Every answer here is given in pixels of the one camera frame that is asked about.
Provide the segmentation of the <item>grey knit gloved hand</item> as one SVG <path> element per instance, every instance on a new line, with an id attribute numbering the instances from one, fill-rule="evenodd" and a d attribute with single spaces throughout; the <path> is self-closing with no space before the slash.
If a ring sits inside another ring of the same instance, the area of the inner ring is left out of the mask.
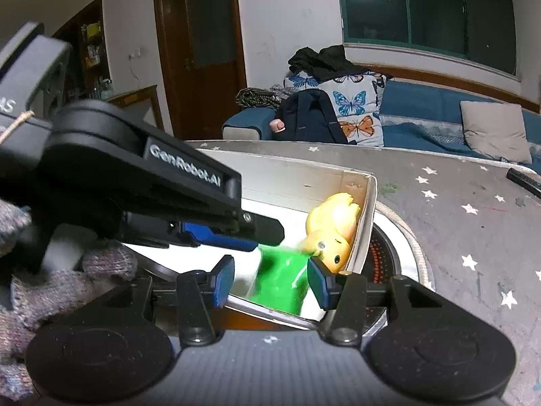
<path id="1" fill-rule="evenodd" d="M 59 225 L 39 256 L 40 271 L 14 274 L 11 306 L 1 307 L 1 404 L 24 400 L 33 386 L 22 358 L 46 320 L 72 313 L 110 290 L 113 283 L 135 278 L 138 260 L 122 243 L 100 239 L 79 225 Z"/>

